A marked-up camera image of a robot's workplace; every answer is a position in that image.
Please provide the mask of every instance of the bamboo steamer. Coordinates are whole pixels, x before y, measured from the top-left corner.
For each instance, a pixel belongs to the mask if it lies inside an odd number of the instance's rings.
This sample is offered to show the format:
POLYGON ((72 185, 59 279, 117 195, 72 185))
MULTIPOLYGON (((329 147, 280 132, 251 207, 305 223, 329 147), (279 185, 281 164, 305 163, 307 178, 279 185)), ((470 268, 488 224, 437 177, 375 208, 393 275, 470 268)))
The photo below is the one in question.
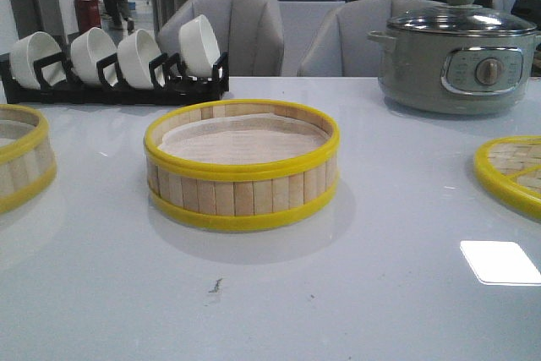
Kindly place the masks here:
POLYGON ((311 216, 336 192, 339 130, 332 118, 304 105, 269 100, 213 101, 158 118, 145 134, 147 180, 156 205, 197 227, 247 232, 311 216), (300 156, 243 165, 192 161, 161 150, 173 129, 215 118, 269 113, 313 125, 325 142, 300 156))
POLYGON ((477 150, 474 169, 499 200, 541 219, 541 136, 492 139, 477 150))
POLYGON ((47 120, 35 109, 0 105, 0 213, 39 194, 57 164, 47 120))

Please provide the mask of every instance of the red trash can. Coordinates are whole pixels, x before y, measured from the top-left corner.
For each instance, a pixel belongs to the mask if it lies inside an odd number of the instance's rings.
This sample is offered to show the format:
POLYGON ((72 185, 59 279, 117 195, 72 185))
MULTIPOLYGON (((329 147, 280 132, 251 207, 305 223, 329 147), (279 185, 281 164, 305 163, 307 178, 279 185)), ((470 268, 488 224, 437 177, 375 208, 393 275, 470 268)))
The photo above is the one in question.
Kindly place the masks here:
POLYGON ((92 27, 101 27, 98 0, 74 0, 74 5, 79 34, 85 33, 92 27))

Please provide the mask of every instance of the white countertop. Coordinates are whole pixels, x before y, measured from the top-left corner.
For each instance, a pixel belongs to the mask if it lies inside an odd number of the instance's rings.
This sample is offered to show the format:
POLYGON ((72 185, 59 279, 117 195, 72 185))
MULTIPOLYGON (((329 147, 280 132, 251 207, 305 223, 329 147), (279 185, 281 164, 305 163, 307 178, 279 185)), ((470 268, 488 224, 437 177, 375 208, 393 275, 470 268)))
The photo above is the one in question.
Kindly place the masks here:
POLYGON ((145 185, 143 135, 170 107, 32 104, 58 174, 0 215, 0 359, 539 360, 541 287, 481 283, 460 246, 515 242, 541 269, 541 224, 472 170, 485 141, 539 134, 540 81, 478 118, 400 107, 368 78, 230 88, 337 121, 336 197, 267 232, 186 227, 145 185))

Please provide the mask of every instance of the pot lid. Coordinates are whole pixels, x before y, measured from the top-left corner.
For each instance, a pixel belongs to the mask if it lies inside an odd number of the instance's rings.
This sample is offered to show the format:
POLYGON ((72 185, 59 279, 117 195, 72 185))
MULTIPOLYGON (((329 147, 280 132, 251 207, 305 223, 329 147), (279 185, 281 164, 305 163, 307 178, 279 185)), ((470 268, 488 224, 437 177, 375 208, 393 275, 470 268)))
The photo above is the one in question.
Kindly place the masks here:
POLYGON ((513 14, 473 4, 475 0, 447 0, 447 4, 411 10, 390 18, 387 27, 399 30, 461 36, 523 36, 537 30, 513 14))

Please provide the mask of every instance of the bowl rack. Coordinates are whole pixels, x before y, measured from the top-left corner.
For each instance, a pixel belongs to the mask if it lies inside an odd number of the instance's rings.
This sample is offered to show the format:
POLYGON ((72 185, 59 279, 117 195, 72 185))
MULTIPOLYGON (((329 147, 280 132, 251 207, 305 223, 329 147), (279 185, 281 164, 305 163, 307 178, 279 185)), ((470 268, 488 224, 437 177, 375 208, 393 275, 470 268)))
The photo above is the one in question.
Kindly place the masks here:
POLYGON ((96 63, 101 86, 89 86, 83 83, 73 71, 73 63, 65 52, 58 52, 34 61, 34 71, 40 89, 27 89, 13 78, 9 63, 9 54, 0 56, 0 76, 6 100, 9 104, 20 102, 38 103, 73 103, 105 105, 158 105, 182 106, 204 101, 218 101, 224 92, 229 91, 229 66, 227 52, 223 52, 212 68, 212 77, 198 79, 187 75, 186 64, 178 53, 167 56, 166 53, 149 62, 150 90, 135 89, 125 80, 117 54, 114 53, 96 63), (43 75, 43 69, 54 63, 61 63, 66 79, 55 85, 49 85, 43 75), (118 82, 109 84, 104 69, 114 65, 118 82), (156 70, 163 70, 165 83, 156 79, 156 70))

